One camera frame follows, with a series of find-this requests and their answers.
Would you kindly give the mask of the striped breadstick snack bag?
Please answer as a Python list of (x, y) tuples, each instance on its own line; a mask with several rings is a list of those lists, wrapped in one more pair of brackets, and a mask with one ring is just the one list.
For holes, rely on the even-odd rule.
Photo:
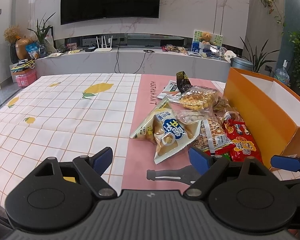
[(192, 146), (212, 154), (223, 154), (234, 148), (234, 144), (217, 118), (206, 118), (201, 121), (199, 135), (193, 141)]

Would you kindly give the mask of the beige blue-label snack bag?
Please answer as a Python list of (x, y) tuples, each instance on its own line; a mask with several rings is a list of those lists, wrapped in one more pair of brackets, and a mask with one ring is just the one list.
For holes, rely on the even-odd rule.
[(130, 134), (130, 138), (156, 144), (154, 163), (159, 164), (194, 142), (200, 134), (201, 123), (201, 120), (182, 122), (169, 99), (163, 98)]

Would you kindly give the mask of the red snack bag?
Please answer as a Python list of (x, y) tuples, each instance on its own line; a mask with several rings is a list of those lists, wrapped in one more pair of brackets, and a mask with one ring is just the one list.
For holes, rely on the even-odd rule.
[(247, 157), (254, 157), (263, 163), (261, 151), (245, 125), (245, 122), (234, 120), (225, 121), (222, 124), (222, 130), (230, 142), (215, 150), (215, 154), (226, 154), (235, 162), (243, 162)]

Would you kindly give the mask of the clear bag yellow waffles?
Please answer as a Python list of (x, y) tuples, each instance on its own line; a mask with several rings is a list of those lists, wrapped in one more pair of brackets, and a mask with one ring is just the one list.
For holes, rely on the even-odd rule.
[(184, 93), (170, 99), (186, 109), (200, 111), (212, 107), (218, 101), (218, 90), (208, 87), (192, 86)]

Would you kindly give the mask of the clear bag white balls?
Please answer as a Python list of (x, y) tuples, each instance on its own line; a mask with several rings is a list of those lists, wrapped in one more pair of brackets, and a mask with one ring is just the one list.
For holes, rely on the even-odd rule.
[(211, 106), (202, 106), (185, 103), (173, 103), (172, 111), (183, 124), (190, 124), (198, 120), (215, 118)]

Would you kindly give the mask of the orange cardboard box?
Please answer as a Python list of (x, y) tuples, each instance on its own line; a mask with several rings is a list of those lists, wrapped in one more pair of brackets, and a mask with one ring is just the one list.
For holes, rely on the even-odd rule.
[(300, 157), (300, 96), (279, 80), (231, 68), (224, 96), (247, 124), (264, 165), (274, 155)]

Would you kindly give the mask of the clear bag brown cookies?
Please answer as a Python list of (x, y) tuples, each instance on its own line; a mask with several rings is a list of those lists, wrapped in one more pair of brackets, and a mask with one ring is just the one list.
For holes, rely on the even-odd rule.
[(223, 96), (219, 96), (217, 102), (212, 107), (215, 113), (225, 113), (227, 111), (234, 111), (234, 107), (232, 107), (229, 103), (229, 100)]

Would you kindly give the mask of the white carrot-stick snack packet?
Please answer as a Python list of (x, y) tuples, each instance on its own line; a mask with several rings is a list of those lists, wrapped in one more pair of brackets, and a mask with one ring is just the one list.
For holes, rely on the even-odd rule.
[(170, 80), (169, 83), (165, 86), (163, 91), (157, 96), (158, 99), (163, 99), (164, 97), (169, 100), (177, 100), (181, 96), (181, 92), (177, 87), (177, 82)]

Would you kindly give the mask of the dark green snack packet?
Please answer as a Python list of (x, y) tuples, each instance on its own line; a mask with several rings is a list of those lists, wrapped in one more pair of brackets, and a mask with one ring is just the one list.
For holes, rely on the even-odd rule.
[(187, 77), (186, 73), (183, 71), (177, 72), (176, 82), (177, 82), (177, 87), (179, 89), (179, 92), (181, 92), (181, 94), (185, 93), (187, 90), (189, 90), (192, 87), (189, 78)]

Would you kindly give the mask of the blue water jug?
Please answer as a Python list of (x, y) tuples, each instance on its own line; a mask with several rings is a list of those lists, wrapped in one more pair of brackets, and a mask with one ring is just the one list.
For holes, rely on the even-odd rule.
[(284, 59), (282, 67), (277, 68), (275, 70), (275, 74), (274, 74), (274, 77), (285, 85), (288, 85), (289, 80), (290, 80), (288, 72), (286, 70), (287, 64), (288, 64), (288, 61), (286, 59)]

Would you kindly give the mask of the grey marble tv console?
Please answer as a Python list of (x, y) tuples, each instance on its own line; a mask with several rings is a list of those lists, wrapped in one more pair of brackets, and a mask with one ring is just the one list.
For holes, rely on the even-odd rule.
[(114, 48), (110, 52), (79, 52), (36, 60), (37, 76), (62, 74), (123, 73), (188, 77), (225, 82), (230, 63), (211, 58), (141, 48)]

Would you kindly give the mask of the grey pedal trash bin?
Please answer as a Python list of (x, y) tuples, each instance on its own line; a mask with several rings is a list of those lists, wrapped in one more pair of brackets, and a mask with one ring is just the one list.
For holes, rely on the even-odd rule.
[(230, 66), (233, 68), (248, 70), (252, 72), (254, 65), (246, 59), (234, 57), (230, 59)]

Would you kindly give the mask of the long-leaf potted plant right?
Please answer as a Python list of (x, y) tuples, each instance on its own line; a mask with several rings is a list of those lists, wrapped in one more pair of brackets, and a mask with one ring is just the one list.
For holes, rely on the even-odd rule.
[(272, 51), (265, 51), (265, 48), (268, 44), (269, 40), (266, 40), (263, 46), (260, 50), (258, 50), (258, 46), (255, 46), (253, 49), (252, 45), (250, 44), (250, 41), (247, 39), (247, 41), (244, 41), (243, 38), (241, 38), (241, 41), (243, 43), (244, 49), (248, 53), (248, 57), (243, 56), (246, 60), (250, 61), (253, 64), (252, 71), (255, 73), (259, 73), (262, 66), (264, 66), (266, 63), (273, 63), (275, 60), (268, 60), (267, 56), (273, 53), (277, 53), (280, 50), (272, 50)]

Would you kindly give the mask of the white wifi router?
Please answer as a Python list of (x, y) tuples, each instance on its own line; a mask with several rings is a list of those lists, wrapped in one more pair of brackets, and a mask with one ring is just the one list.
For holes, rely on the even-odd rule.
[(112, 41), (113, 37), (110, 38), (110, 43), (107, 43), (105, 36), (100, 36), (96, 39), (97, 46), (94, 52), (110, 52), (112, 51)]

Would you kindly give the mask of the pink storage box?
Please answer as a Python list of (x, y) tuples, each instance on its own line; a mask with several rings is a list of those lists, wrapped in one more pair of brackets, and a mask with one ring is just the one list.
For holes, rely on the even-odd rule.
[(37, 80), (36, 70), (28, 68), (23, 72), (18, 72), (15, 79), (20, 88), (25, 88)]

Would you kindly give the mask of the snack pile on console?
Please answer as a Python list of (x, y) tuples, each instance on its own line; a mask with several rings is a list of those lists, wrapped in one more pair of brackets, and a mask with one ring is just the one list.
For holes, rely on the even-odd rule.
[(187, 50), (184, 47), (181, 46), (174, 46), (171, 44), (167, 44), (165, 46), (162, 46), (162, 51), (164, 52), (174, 52), (174, 53), (181, 53), (187, 55)]

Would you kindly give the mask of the green calendar card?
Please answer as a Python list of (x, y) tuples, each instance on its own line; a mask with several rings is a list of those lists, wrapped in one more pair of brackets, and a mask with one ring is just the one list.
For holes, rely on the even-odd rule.
[(199, 52), (204, 48), (210, 49), (219, 48), (222, 46), (223, 36), (218, 34), (212, 34), (207, 31), (195, 30), (193, 34), (193, 41), (191, 51)]

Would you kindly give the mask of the brown teddy bear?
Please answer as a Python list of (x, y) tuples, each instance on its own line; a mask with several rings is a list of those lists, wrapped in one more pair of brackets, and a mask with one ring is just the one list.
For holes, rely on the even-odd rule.
[(199, 42), (202, 42), (202, 44), (210, 44), (212, 35), (208, 32), (201, 32), (199, 37)]

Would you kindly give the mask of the trailing green ivy plant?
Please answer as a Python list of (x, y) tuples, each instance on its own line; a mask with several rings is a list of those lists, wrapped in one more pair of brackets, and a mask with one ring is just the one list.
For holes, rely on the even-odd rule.
[(289, 41), (293, 44), (292, 86), (300, 88), (300, 31), (289, 33)]

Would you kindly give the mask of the golden gourd vase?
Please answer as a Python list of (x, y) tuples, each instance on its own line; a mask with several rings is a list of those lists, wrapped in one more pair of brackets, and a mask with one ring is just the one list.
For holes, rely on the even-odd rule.
[(30, 59), (30, 55), (26, 50), (26, 46), (33, 43), (31, 37), (24, 37), (16, 41), (15, 50), (19, 60)]

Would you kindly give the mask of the potted plant left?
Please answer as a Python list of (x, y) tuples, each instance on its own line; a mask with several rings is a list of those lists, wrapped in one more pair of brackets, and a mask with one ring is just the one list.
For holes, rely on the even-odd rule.
[(49, 30), (52, 28), (52, 25), (47, 24), (50, 18), (52, 18), (55, 15), (55, 12), (50, 15), (47, 19), (44, 19), (45, 15), (41, 18), (41, 20), (37, 19), (36, 22), (36, 28), (31, 29), (28, 28), (29, 31), (32, 31), (35, 33), (38, 44), (39, 44), (39, 55), (40, 57), (45, 57), (47, 55), (46, 45), (45, 45), (45, 38), (49, 32)]

